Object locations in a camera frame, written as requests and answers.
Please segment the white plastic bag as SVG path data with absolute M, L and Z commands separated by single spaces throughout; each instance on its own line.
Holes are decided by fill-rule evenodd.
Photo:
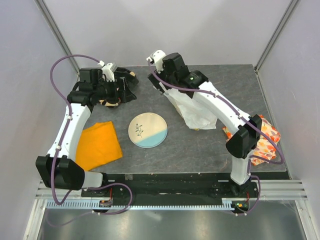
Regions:
M 197 131 L 216 129 L 218 118 L 205 106 L 177 89 L 166 89 L 162 83 L 160 87 L 164 90 L 164 96 L 171 102 L 189 129 Z

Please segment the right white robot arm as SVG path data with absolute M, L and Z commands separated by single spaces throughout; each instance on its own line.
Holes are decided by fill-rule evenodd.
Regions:
M 247 191 L 249 158 L 261 136 L 262 119 L 240 110 L 223 96 L 200 71 L 190 71 L 182 56 L 157 50 L 146 59 L 155 66 L 148 76 L 154 88 L 164 94 L 191 129 L 212 129 L 221 121 L 232 137 L 225 147 L 232 156 L 229 191 L 235 197 Z

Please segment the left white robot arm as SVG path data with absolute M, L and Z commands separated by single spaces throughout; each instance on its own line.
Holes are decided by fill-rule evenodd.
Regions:
M 38 156 L 35 166 L 47 188 L 64 190 L 92 188 L 99 197 L 106 196 L 110 185 L 105 173 L 89 172 L 76 163 L 76 150 L 96 104 L 110 107 L 136 100 L 132 92 L 139 83 L 136 74 L 123 67 L 112 69 L 81 68 L 79 81 L 67 95 L 64 119 L 55 141 L 45 156 Z

